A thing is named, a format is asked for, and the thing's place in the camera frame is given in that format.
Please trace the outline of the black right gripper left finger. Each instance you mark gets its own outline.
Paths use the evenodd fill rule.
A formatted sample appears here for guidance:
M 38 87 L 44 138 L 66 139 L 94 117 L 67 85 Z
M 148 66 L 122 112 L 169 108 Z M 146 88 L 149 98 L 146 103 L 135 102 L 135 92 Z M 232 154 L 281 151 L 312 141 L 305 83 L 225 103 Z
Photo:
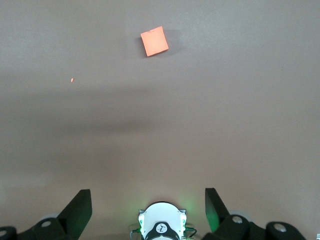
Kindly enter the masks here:
M 24 232 L 2 226 L 2 240 L 78 240 L 92 216 L 90 189 L 80 190 L 57 217 L 40 220 Z

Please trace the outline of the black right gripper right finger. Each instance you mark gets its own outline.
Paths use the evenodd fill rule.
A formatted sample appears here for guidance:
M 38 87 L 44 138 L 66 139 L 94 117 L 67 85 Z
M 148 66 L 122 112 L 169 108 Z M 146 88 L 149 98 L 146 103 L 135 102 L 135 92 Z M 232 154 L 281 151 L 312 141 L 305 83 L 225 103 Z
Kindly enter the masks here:
M 211 232 L 204 240 L 304 240 L 293 225 L 271 221 L 265 228 L 239 214 L 230 214 L 215 188 L 205 189 L 205 214 Z

